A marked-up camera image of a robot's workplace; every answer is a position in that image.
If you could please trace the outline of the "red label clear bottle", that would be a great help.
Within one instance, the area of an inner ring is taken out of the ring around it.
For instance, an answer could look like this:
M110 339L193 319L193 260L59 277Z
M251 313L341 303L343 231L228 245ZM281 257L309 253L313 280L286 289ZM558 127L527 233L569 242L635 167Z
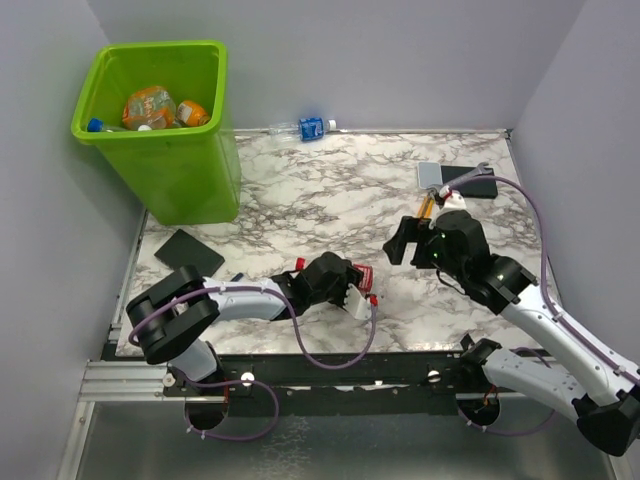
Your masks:
M301 271L306 267L307 261L305 258L298 257L295 263L295 271ZM370 293L374 282L374 270L372 266L354 264L354 268L362 273L362 278L358 283L358 290L361 293Z

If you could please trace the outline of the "blue label bottle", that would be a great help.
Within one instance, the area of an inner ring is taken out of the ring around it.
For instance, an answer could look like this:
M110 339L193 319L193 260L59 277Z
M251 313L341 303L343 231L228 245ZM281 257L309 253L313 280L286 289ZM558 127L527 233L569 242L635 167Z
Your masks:
M269 129L269 135L280 143L308 143L321 140L336 129L334 119L307 117L295 123L274 125Z

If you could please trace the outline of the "orange juice bottle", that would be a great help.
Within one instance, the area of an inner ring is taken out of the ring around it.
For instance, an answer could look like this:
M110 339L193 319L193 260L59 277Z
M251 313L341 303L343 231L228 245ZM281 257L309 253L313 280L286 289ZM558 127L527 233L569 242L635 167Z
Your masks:
M184 100L177 107L176 119L187 127L200 127L206 125L211 116L198 103Z

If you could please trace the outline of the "crushed orange label bottle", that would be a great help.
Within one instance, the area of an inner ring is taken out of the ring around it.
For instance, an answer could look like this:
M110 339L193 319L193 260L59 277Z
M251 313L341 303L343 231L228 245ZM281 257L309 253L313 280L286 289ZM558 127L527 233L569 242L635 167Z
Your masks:
M123 125L132 131L142 126L152 130L172 127L176 120L176 104L169 92L161 86L151 86L132 94L124 107Z

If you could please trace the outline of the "pepsi bottle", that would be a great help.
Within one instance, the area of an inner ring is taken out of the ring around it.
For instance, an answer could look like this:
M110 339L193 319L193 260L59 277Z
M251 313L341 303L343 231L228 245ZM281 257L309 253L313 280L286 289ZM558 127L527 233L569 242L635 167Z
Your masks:
M114 126L105 123L104 121L98 118L91 118L87 124L87 131L89 133L99 133L99 132L124 132L125 128L120 126Z

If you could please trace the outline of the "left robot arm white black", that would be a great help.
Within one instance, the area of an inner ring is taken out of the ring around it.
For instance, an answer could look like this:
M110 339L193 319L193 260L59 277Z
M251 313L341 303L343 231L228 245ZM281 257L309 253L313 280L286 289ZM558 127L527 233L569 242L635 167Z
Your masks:
M261 281L223 282L193 266L181 267L126 306L132 325L128 341L150 365L166 363L195 392L214 392L224 379L214 348L200 336L217 320L290 320L318 304L368 316L366 296L373 269L333 252Z

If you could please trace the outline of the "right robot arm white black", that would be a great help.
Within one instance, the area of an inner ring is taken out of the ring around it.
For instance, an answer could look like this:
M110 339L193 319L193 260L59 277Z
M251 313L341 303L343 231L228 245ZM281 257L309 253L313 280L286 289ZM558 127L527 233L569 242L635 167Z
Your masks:
M393 265L408 244L417 269L443 272L464 294L532 337L564 371L526 361L488 340L459 367L461 383L522 393L564 415L596 448L621 456L639 437L639 367L614 352L551 300L541 282L514 259L493 254L481 223L467 211L435 220L405 216L383 250Z

